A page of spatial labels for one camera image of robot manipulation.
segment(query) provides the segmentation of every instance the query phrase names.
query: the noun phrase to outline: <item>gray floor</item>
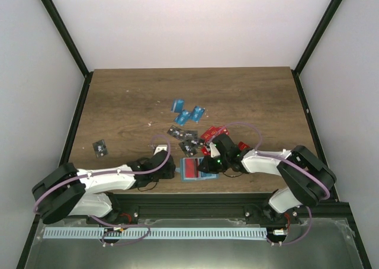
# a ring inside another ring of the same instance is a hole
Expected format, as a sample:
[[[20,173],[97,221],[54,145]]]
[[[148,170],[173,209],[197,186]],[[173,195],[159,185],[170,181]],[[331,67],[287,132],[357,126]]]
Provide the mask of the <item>gray floor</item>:
[[[293,226],[293,235],[305,227]],[[149,240],[103,248],[96,239],[36,239],[27,268],[348,269],[362,268],[362,265],[345,221],[314,219],[306,238],[281,248],[271,247],[265,241],[222,240]]]

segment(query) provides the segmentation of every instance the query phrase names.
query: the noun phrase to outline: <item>black metal frame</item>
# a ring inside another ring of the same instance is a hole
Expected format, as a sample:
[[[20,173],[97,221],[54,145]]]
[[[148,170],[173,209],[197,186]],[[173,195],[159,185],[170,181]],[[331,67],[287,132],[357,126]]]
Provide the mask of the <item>black metal frame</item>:
[[[89,90],[93,72],[89,72],[82,60],[66,26],[64,25],[52,0],[41,0],[46,7],[47,12],[56,25],[60,35],[65,41],[69,51],[71,52],[79,69],[83,73],[84,83],[79,97],[78,105],[72,120],[69,134],[65,143],[65,147],[60,160],[60,165],[67,162],[70,157],[72,145],[75,140],[76,131],[78,129],[82,110]],[[304,69],[313,50],[317,46],[322,34],[334,16],[338,6],[342,0],[331,0],[323,18],[316,28],[308,46],[306,47],[301,59],[295,70],[292,71],[294,82],[300,97],[301,105],[309,125],[310,133],[316,147],[318,157],[325,163],[326,158],[317,135],[306,96],[301,86],[299,74]],[[219,219],[246,219],[246,222],[253,223],[254,220],[245,216],[250,207],[260,206],[268,199],[271,194],[252,193],[252,194],[123,194],[118,195],[118,200],[122,209],[130,209],[131,212],[137,212],[139,219],[196,219],[196,218],[219,218]],[[323,201],[317,207],[312,209],[314,217],[329,218],[346,218],[350,228],[355,232],[355,244],[358,248],[364,268],[371,268],[361,237],[356,227],[354,217],[352,215],[348,203],[338,201],[335,188],[332,190],[332,198]],[[305,208],[297,209],[299,217],[307,217]],[[31,244],[36,233],[39,216],[33,221],[29,236],[25,243],[23,253],[19,260],[17,268],[24,268],[27,257],[30,252]]]

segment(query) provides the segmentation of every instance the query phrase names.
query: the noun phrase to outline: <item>wooden tabletop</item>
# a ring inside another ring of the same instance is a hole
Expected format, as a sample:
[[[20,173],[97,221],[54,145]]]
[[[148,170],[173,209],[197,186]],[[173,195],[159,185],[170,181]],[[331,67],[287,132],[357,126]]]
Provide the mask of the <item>wooden tabletop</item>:
[[[210,126],[243,121],[261,131],[264,142],[260,150],[279,151],[305,145],[315,153],[287,67],[104,69],[94,72],[70,161],[77,168],[98,169],[151,157],[151,137],[166,134],[175,124],[177,113],[170,112],[174,98],[183,98],[189,111],[196,105],[206,109],[199,123],[189,120],[182,129],[202,134]],[[253,147],[258,142],[248,127],[230,126],[229,131],[235,143],[243,141]],[[105,140],[109,154],[97,158],[92,143],[101,139]],[[178,140],[170,137],[170,141],[179,167],[179,160],[185,155]],[[272,192],[283,186],[281,177],[268,174],[244,174],[238,178],[220,174],[216,180],[182,182],[176,173],[174,179],[160,180],[155,189],[144,193]]]

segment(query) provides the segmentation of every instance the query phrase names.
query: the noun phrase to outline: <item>black cable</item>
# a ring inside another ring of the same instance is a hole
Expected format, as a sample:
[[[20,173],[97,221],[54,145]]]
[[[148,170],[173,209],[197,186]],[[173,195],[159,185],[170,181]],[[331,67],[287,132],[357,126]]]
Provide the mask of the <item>black cable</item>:
[[[152,188],[150,188],[150,189],[144,189],[144,190],[140,190],[140,188],[137,188],[137,189],[138,189],[138,191],[140,191],[140,192],[150,191],[150,190],[153,190],[153,189],[157,186],[157,184],[158,184],[158,181],[155,182],[155,185],[154,185]]]
[[[240,177],[243,173],[241,172],[240,175],[227,175],[225,172],[223,172],[223,174],[224,174],[226,177],[229,177],[229,178],[236,178],[236,177]]]

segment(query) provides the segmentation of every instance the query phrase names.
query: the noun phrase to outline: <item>white wall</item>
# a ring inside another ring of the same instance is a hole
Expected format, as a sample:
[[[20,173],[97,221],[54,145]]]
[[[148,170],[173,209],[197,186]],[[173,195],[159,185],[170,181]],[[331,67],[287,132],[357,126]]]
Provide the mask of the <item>white wall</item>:
[[[0,0],[0,262],[15,268],[31,188],[59,162],[83,77],[40,0]]]
[[[330,0],[54,0],[88,68],[291,66]]]
[[[337,191],[379,268],[379,0],[344,0],[301,81]]]

